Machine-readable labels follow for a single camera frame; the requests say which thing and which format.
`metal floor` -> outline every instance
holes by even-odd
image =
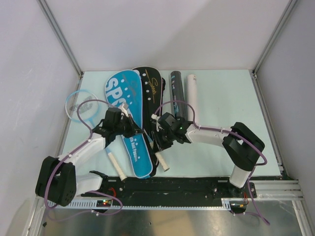
[[[301,236],[291,201],[257,202],[271,226],[250,215],[214,210],[123,210],[113,216],[82,214],[55,223],[47,221],[39,236]],[[62,219],[80,210],[57,209]],[[254,211],[250,202],[247,211]]]

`white wall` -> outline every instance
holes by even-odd
[[[1,2],[0,42],[0,235],[18,236],[78,78],[35,0]]]
[[[85,70],[253,69],[288,0],[47,0]]]
[[[315,221],[315,1],[303,0],[258,72],[285,166]]]

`light blue table surface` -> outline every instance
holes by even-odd
[[[166,80],[163,101],[170,100],[171,70],[160,71]],[[84,73],[80,89],[87,89],[98,99],[105,100],[104,86],[106,81],[116,71],[88,71]],[[201,125],[229,127],[235,122],[246,124],[266,145],[263,153],[267,157],[266,166],[257,167],[254,176],[278,176],[280,171],[271,145],[265,121],[260,110],[258,99],[248,70],[181,70],[183,81],[186,76],[197,76],[199,101],[199,120]],[[100,112],[93,119],[98,123],[104,118],[107,106],[100,104]],[[171,105],[163,107],[163,112],[171,112]],[[87,128],[76,122],[71,122],[63,152],[71,150],[88,136]],[[127,176],[133,176],[130,160],[126,153],[122,139],[117,137],[110,144],[122,170]],[[229,176],[233,170],[233,162],[227,152],[220,147],[208,144],[179,144],[161,153],[170,169],[164,172],[157,168],[157,177],[214,177]],[[100,151],[91,158],[78,174],[88,173],[90,170],[100,171],[109,176],[117,176],[105,151]]]

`badminton racket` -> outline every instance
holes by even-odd
[[[74,122],[81,122],[77,116],[77,109],[79,105],[91,99],[98,99],[95,94],[91,93],[86,89],[80,89],[68,96],[65,101],[65,112],[67,116]],[[93,122],[93,118],[95,118],[99,112],[99,103],[95,101],[87,102],[80,107],[79,113],[80,117],[84,122],[89,122],[92,128],[95,128],[95,124]],[[118,164],[114,154],[111,152],[109,148],[105,149],[105,152],[117,171],[120,179],[123,181],[127,178],[127,176],[122,171],[120,165]]]

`white padded grip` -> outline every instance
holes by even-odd
[[[127,178],[127,176],[124,174],[123,170],[120,168],[115,156],[111,152],[107,153],[107,156],[110,159],[110,161],[112,162],[115,170],[117,171],[119,178],[122,181],[124,181]]]
[[[169,167],[168,167],[168,165],[166,164],[166,162],[165,162],[164,158],[162,157],[161,153],[156,152],[155,155],[157,156],[158,161],[159,161],[160,164],[162,165],[163,170],[164,170],[164,171],[168,171],[168,170],[169,170]]]

